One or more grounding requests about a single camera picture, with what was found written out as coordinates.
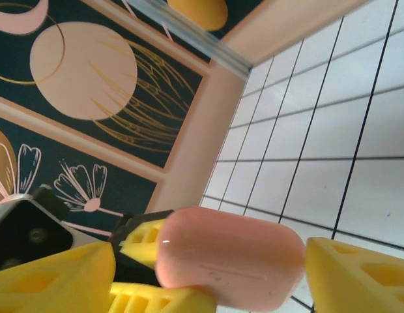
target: pink rounded block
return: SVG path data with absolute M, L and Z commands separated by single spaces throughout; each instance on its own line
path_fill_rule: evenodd
M 160 284 L 197 288 L 219 305 L 275 310 L 304 276 L 304 243 L 281 224 L 187 207 L 167 218 L 158 240 Z

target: gold line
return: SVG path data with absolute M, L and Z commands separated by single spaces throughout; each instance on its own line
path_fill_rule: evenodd
M 164 137 L 164 138 L 176 138 L 176 136 L 174 136 L 174 135 L 170 135 L 170 134 L 166 134 L 166 133 L 163 133 L 163 132 L 160 132 L 160 131 L 157 131 L 157 130 L 150 130 L 150 129 L 147 129 L 147 128 L 145 128 L 145 127 L 143 127 L 143 126 L 139 126 L 139 125 L 137 125 L 137 124 L 135 124 L 135 123 L 133 123 L 133 122 L 131 122 L 131 121 L 127 121 L 126 119 L 123 119 L 122 117 L 119 117 L 119 116 L 117 116 L 117 115 L 115 115 L 114 116 L 114 114 L 112 113 L 112 112 L 110 112 L 108 109 L 106 109 L 103 105 L 101 105 L 99 102 L 97 102 L 97 101 L 95 101 L 94 99 L 91 99 L 94 103 L 95 103 L 95 105 L 98 107 L 98 108 L 100 108 L 101 109 L 101 111 L 103 111 L 109 118 L 114 118 L 114 119 L 117 119 L 117 120 L 119 120 L 119 121 L 122 121 L 123 122 L 123 124 L 124 125 L 129 125 L 129 127 L 128 127 L 128 130 L 130 130 L 130 131 L 132 131 L 133 133 L 135 133 L 132 129 L 130 129 L 130 128 L 134 128 L 134 127 L 136 127 L 137 128 L 137 131 L 138 132 L 142 132 L 142 133 L 148 133 L 148 135 L 153 135 L 153 136 L 158 136 L 158 137 Z
M 133 54 L 134 54 L 134 52 L 131 51 L 131 50 L 128 52 L 128 51 L 126 51 L 125 49 L 123 49 L 122 47 L 116 46 L 116 45 L 114 45 L 114 44 L 110 44 L 110 43 L 108 43 L 108 42 L 104 42 L 104 41 L 98 40 L 97 43 L 99 43 L 99 44 L 101 44 L 101 45 L 103 45 L 103 46 L 106 46 L 106 47 L 108 47 L 108 48 L 114 49 L 114 50 L 118 51 L 119 53 L 123 54 L 124 56 L 126 56 L 126 57 L 128 57 L 128 58 L 131 58 L 130 53 L 133 53 Z M 154 84 L 156 84 L 157 87 L 160 88 L 160 86 L 157 84 L 157 81 L 156 81 L 156 80 L 151 76 L 151 74 L 150 74 L 152 71 L 150 72 L 150 71 L 149 71 L 147 68 L 145 68 L 145 66 L 141 63 L 142 61 L 144 61 L 144 62 L 146 62 L 146 61 L 143 60 L 142 57 L 140 57 L 140 56 L 138 56 L 138 55 L 135 55 L 135 54 L 134 54 L 134 58 L 135 58 L 135 60 L 136 60 L 137 65 L 138 65 L 138 66 L 141 65 L 141 69 L 144 70 L 144 72 L 146 72 L 147 75 L 149 75 L 150 79 L 154 82 Z
M 88 62 L 89 65 L 94 69 L 94 71 L 102 78 L 104 82 L 108 84 L 108 86 L 114 90 L 120 97 L 124 98 L 125 101 L 128 101 L 130 99 L 130 95 L 128 92 L 126 92 L 120 85 L 118 85 L 116 82 L 111 80 L 104 72 L 102 72 L 95 64 L 92 62 Z
M 12 7 L 20 7 L 20 8 L 33 8 L 32 6 L 21 5 L 21 4 L 18 4 L 18 3 L 0 3 L 0 7 L 3 7 L 3 6 L 12 6 Z M 60 28 L 59 24 L 50 15 L 47 15 L 47 17 L 57 26 L 57 29 L 59 30 L 61 40 L 62 40 L 62 43 L 63 43 L 63 50 L 62 50 L 60 61 L 57 64 L 57 67 L 53 70 L 53 72 L 51 72 L 50 74 L 48 74 L 45 78 L 42 78 L 41 80 L 33 80 L 33 81 L 12 80 L 12 79 L 6 78 L 6 77 L 4 77 L 2 75 L 0 75 L 0 80 L 3 80 L 4 82 L 7 82 L 7 83 L 14 83 L 16 85 L 36 85 L 38 83 L 42 83 L 42 82 L 48 80 L 49 78 L 51 78 L 58 71 L 58 69 L 62 65 L 63 59 L 65 57 L 66 40 L 65 40 L 65 36 L 63 35 L 63 32 L 61 31 L 61 28 Z
M 131 145 L 133 147 L 137 147 L 137 148 L 140 148 L 140 149 L 143 149 L 143 150 L 152 151 L 152 152 L 170 153 L 170 150 L 155 149 L 155 148 L 145 147 L 143 145 L 138 145 L 138 144 L 134 143 L 134 138 L 133 137 L 121 134 L 119 132 L 116 132 L 115 130 L 112 130 L 112 129 L 106 127 L 105 125 L 103 125 L 102 123 L 100 123 L 98 121 L 92 120 L 92 122 L 97 127 L 99 127 L 101 130 L 106 132 L 111 137 L 114 137 L 115 139 L 119 140 L 120 142 L 126 143 L 128 145 Z
M 168 70 L 172 75 L 176 76 L 176 77 L 178 78 L 178 80 L 181 80 L 181 81 L 182 81 L 182 85 L 184 84 L 184 85 L 189 89 L 189 91 L 190 91 L 193 95 L 195 95 L 194 90 L 190 87 L 190 85 L 189 85 L 188 82 L 183 78 L 183 76 L 181 76 L 181 75 L 179 74 L 179 72 L 178 72 L 174 67 L 172 67 L 169 63 L 166 63 L 159 55 L 157 55 L 156 53 L 152 52 L 151 50 L 148 50 L 147 48 L 145 48 L 145 47 L 143 47 L 143 46 L 140 46 L 140 45 L 136 44 L 135 42 L 132 42 L 132 41 L 130 41 L 130 40 L 126 40 L 126 41 L 127 41 L 130 45 L 132 45 L 133 47 L 136 47 L 138 50 L 143 50 L 143 51 L 144 51 L 144 52 L 143 52 L 144 54 L 146 54 L 146 55 L 152 55 L 152 57 L 150 57 L 150 58 L 155 59 L 157 63 L 161 63 L 161 64 L 162 64 L 161 67 L 166 67 L 167 70 Z
M 168 111 L 172 116 L 173 114 L 171 113 L 171 111 L 167 108 L 167 106 L 164 104 L 164 101 L 162 99 L 159 99 L 157 96 L 163 96 L 165 98 L 167 98 L 168 100 L 174 102 L 180 109 L 184 110 L 184 112 L 186 113 L 186 110 L 184 108 L 182 108 L 182 106 L 180 105 L 179 102 L 177 102 L 175 99 L 173 99 L 171 96 L 169 96 L 167 93 L 165 93 L 164 91 L 162 91 L 161 89 L 157 89 L 155 88 L 155 86 L 151 85 L 149 82 L 146 82 L 145 80 L 141 80 L 138 79 L 137 81 L 137 85 L 141 88 L 143 88 L 144 90 L 146 90 L 146 92 L 148 92 L 150 95 L 153 96 L 153 98 L 155 100 L 157 100 L 157 102 L 166 109 L 166 111 Z

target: pink crescent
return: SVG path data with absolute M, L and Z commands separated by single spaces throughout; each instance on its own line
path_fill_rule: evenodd
M 48 0 L 40 0 L 28 12 L 20 14 L 0 12 L 0 31 L 13 35 L 32 33 L 43 24 L 47 11 Z

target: dark green wallpaper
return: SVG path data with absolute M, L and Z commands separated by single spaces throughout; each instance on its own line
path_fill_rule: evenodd
M 38 0 L 18 3 L 0 11 Z M 201 81 L 79 0 L 50 0 L 28 35 L 0 31 L 0 76 L 0 97 L 160 167 Z
M 0 118 L 0 201 L 41 184 L 71 209 L 69 223 L 112 231 L 122 213 L 144 213 L 155 183 Z

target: metal rail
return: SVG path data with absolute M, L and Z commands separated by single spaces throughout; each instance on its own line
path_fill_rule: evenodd
M 214 35 L 185 18 L 182 14 L 169 7 L 163 0 L 127 0 L 127 2 L 144 15 L 160 24 L 165 24 L 170 32 L 186 41 L 235 74 L 246 79 L 252 64 L 245 60 Z

